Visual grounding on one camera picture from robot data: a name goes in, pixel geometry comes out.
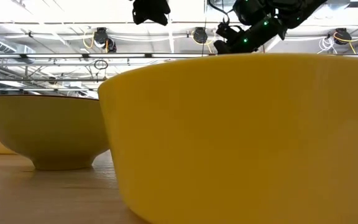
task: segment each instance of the bowl base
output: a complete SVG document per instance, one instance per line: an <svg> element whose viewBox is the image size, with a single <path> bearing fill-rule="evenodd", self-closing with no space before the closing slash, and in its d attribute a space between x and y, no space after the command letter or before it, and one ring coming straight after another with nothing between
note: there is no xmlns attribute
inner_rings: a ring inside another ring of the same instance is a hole
<svg viewBox="0 0 358 224"><path fill-rule="evenodd" d="M33 160L35 168L38 170L73 170L89 168L92 166L94 158L74 159L67 158L50 158Z"/></svg>

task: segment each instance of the wooden table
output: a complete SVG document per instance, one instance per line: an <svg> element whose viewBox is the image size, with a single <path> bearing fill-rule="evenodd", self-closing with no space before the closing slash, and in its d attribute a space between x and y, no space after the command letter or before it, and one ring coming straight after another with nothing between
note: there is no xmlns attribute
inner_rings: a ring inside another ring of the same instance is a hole
<svg viewBox="0 0 358 224"><path fill-rule="evenodd" d="M147 222L122 202L106 152L96 158L93 169L50 172L34 170L22 156L0 155L0 223Z"/></svg>

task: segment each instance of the ceiling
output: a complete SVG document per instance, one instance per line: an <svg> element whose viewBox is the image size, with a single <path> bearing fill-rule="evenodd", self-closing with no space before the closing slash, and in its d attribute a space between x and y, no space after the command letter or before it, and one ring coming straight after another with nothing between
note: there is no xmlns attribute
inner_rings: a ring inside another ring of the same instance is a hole
<svg viewBox="0 0 358 224"><path fill-rule="evenodd" d="M132 20L132 3L128 0L0 0L0 38L7 42L27 45L38 54L67 53L102 53L101 49L84 46L83 37L91 44L91 34L97 27L108 28L109 35L114 37L118 53L175 53L200 54L216 53L211 44L197 44L191 33L195 27L205 27L209 40L217 39L214 31L222 21L223 14L206 7L204 0L169 0L172 10L169 24L161 26L152 22L135 25ZM221 7L226 1L215 3ZM229 10L233 1L227 0L225 10ZM231 24L237 24L234 13L230 14ZM304 52L316 54L330 53L321 51L319 39L335 28L345 27L358 38L358 7L338 11L321 9L296 29L289 30L286 41L272 39L264 47L267 52ZM335 45L339 54L349 52L349 45ZM106 71L107 77L126 70L146 66L128 66L121 59L122 65L111 66ZM30 67L35 77L61 76L89 77L90 71L84 66ZM24 73L25 67L10 66L15 72ZM85 86L98 86L98 83L83 83Z"/></svg>

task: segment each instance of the table surface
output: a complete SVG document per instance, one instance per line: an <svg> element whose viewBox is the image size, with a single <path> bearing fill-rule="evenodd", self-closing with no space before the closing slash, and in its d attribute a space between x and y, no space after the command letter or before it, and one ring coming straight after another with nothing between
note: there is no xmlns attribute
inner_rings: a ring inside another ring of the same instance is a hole
<svg viewBox="0 0 358 224"><path fill-rule="evenodd" d="M110 152L92 169L36 171L30 160L0 155L0 223L147 223L121 200Z"/></svg>

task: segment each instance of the bowl rim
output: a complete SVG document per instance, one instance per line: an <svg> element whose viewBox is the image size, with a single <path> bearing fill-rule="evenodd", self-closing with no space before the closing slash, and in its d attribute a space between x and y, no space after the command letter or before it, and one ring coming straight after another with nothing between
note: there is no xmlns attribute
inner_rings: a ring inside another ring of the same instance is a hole
<svg viewBox="0 0 358 224"><path fill-rule="evenodd" d="M93 101L99 101L98 99L81 98L81 97L75 97L75 96L24 95L24 94L0 95L0 97L7 97L7 96L20 96L20 97L52 97L52 98L70 98L70 99L78 99L78 100L93 100Z"/></svg>

